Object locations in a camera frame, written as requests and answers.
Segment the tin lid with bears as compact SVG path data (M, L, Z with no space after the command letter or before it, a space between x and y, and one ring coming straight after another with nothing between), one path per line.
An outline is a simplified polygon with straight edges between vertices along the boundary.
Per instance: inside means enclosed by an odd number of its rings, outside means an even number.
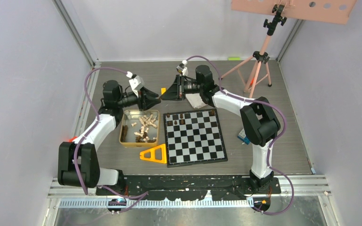
M204 106L207 106L207 104L203 102L201 96L198 93L186 94L186 99L194 109L200 109Z

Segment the gold tin box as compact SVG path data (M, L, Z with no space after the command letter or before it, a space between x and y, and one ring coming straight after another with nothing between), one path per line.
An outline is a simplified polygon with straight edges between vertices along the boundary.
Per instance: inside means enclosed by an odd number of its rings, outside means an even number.
M124 147L151 148L159 140L158 110L125 110L121 120L119 142Z

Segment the black white folding chessboard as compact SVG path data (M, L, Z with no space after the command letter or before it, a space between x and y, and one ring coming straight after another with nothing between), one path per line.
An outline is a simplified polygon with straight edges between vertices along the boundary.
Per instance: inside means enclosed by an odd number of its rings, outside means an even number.
M217 110L164 113L167 167L225 162L228 160Z

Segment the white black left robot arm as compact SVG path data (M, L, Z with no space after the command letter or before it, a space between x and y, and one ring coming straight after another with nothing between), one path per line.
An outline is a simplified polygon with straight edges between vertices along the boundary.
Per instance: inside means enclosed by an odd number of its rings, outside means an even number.
M100 167L97 150L121 122L125 107L136 105L145 111L160 102L159 95L143 85L124 92L117 81L105 82L101 106L93 123L80 136L59 146L58 183L85 189L107 186L113 194L122 194L126 188L122 171Z

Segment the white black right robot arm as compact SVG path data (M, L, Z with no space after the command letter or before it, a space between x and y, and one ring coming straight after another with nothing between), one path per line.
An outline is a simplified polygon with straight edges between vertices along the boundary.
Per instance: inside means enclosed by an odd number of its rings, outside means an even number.
M192 79L182 73L177 74L160 99L179 101L184 100L187 94L198 93L205 104L239 116L246 137L253 145L253 163L248 181L252 191L263 193L274 177L271 167L272 144L280 130L280 122L273 108L264 97L246 99L220 88L207 65L196 67L195 75Z

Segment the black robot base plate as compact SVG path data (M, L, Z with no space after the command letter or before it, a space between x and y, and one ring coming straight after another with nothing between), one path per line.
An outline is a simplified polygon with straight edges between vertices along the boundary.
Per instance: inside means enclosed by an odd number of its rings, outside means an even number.
M147 192L146 200L202 200L211 195L214 201L243 200L250 195L280 194L279 180L262 188L244 175L126 175L119 185L110 188L120 194L137 196Z

